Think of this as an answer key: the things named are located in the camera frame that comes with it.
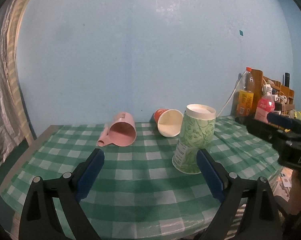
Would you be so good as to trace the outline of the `right hand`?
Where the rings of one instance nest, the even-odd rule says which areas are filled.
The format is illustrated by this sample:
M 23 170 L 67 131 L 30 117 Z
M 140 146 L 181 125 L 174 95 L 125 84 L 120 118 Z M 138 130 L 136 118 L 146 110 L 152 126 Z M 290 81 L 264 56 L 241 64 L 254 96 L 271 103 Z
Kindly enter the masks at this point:
M 289 194 L 289 214 L 298 215 L 301 212 L 301 182 L 298 179 L 298 171 L 293 170 L 291 175 L 291 189 Z

